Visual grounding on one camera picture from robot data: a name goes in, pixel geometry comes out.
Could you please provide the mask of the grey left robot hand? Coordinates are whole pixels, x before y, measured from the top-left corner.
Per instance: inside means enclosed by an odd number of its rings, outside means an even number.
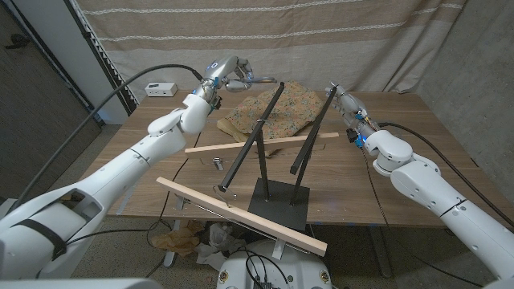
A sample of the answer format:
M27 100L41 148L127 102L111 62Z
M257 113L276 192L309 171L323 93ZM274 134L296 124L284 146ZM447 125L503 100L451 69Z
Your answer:
M206 69L196 94L209 100L214 91L223 86L228 92L242 92L251 88L249 79L252 77L253 71L247 59L238 56L217 59Z

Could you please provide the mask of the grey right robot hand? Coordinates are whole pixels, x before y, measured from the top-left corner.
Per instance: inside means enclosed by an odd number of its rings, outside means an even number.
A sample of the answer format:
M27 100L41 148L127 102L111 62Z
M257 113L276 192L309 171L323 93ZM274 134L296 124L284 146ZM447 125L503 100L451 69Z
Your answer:
M342 115L345 124L352 130L349 136L352 142L358 137L365 141L380 129L378 124L370 118L364 103L342 86L331 83L328 88L325 88L327 97L333 88L337 90L331 105Z

